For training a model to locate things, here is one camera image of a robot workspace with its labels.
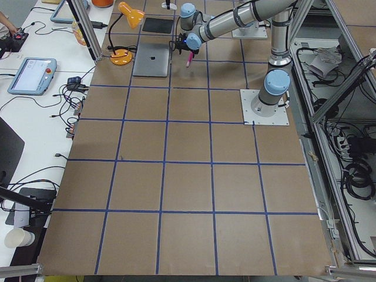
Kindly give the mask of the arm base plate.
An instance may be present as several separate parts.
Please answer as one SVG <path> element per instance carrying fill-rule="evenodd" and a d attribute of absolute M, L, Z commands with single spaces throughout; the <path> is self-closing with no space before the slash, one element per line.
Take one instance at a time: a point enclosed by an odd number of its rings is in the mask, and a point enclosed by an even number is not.
<path fill-rule="evenodd" d="M 259 99 L 258 89 L 240 89 L 243 123 L 245 125 L 289 126 L 289 101 L 280 98 L 276 105 L 265 105 Z"/>
<path fill-rule="evenodd" d="M 268 38 L 264 22 L 253 22 L 246 27 L 231 32 L 234 39 L 266 40 Z"/>

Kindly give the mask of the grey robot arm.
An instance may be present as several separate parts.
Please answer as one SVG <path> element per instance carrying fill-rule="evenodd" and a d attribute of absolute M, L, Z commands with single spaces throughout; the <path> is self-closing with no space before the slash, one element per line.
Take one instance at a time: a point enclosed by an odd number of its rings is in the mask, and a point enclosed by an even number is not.
<path fill-rule="evenodd" d="M 271 29 L 269 69 L 286 68 L 291 63 L 291 24 L 296 1 L 246 1 L 219 15 L 212 16 L 198 10 L 193 3 L 180 7 L 177 27 L 180 33 L 174 49 L 199 53 L 204 43 L 232 33 L 236 39 L 249 38 L 249 32 L 268 24 Z"/>

